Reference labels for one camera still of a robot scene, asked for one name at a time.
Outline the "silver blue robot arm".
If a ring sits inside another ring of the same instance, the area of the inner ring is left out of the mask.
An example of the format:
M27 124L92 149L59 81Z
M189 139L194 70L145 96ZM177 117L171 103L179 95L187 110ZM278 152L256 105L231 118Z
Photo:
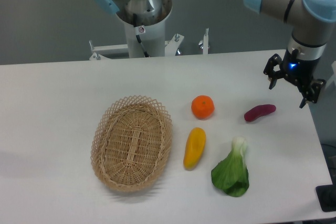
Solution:
M283 57L274 54L264 68L272 89L284 79L302 95L300 107L317 103L326 85L313 74L335 27L335 0L243 0L259 13L281 20L293 27Z

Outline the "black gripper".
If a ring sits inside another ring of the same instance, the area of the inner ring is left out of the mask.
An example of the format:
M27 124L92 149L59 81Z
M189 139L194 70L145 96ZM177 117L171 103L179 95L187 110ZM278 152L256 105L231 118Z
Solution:
M263 73L268 76L269 90L273 89L277 80L282 78L295 86L301 86L299 91L302 101L299 108L303 108L307 103L318 102L327 82L324 79L313 79L318 59L302 60L298 59L297 55L298 53L291 54L287 49L282 60L278 54L274 54L268 59Z

